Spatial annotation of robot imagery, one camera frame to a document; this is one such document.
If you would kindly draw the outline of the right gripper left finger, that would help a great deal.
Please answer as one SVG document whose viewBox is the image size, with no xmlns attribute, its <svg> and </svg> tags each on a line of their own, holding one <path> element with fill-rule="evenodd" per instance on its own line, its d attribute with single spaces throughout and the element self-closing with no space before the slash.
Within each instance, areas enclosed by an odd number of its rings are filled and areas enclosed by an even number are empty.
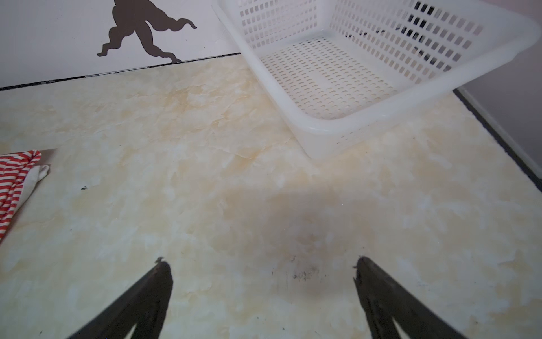
<svg viewBox="0 0 542 339">
<path fill-rule="evenodd" d="M 158 261 L 71 338 L 159 338 L 173 290 L 170 265 Z"/>
</svg>

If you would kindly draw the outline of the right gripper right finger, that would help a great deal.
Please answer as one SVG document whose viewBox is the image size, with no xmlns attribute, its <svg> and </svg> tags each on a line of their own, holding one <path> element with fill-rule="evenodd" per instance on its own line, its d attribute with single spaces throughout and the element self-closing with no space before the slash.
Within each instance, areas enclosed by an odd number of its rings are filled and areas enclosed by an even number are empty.
<svg viewBox="0 0 542 339">
<path fill-rule="evenodd" d="M 355 265 L 354 283 L 373 338 L 463 338 L 368 257 Z"/>
</svg>

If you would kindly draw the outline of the red white striped tank top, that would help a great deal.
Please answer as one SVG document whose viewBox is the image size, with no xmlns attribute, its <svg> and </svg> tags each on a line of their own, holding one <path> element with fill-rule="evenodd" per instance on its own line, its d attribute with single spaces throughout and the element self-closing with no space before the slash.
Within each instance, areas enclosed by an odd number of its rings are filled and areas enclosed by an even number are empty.
<svg viewBox="0 0 542 339">
<path fill-rule="evenodd" d="M 41 159 L 37 150 L 1 155 L 1 241 L 15 214 L 49 173 L 50 166 L 42 165 Z"/>
</svg>

